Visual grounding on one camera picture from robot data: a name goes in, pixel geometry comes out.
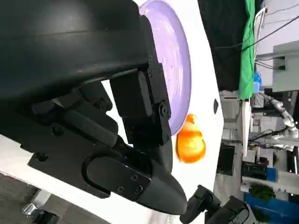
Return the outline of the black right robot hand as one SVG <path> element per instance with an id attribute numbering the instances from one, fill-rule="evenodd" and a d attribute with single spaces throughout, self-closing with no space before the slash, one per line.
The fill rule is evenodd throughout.
<path id="1" fill-rule="evenodd" d="M 221 201 L 209 189 L 199 185 L 188 200 L 185 214 L 180 216 L 183 224 L 190 224 L 205 212 L 206 224 L 256 224 L 257 220 L 249 205 L 234 196 L 221 206 Z"/>

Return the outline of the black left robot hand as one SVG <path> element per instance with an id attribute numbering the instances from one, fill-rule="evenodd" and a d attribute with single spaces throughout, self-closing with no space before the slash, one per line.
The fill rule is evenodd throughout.
<path id="1" fill-rule="evenodd" d="M 0 133 L 33 153 L 32 168 L 182 215 L 170 117 L 151 25 L 134 1 L 1 1 Z"/>

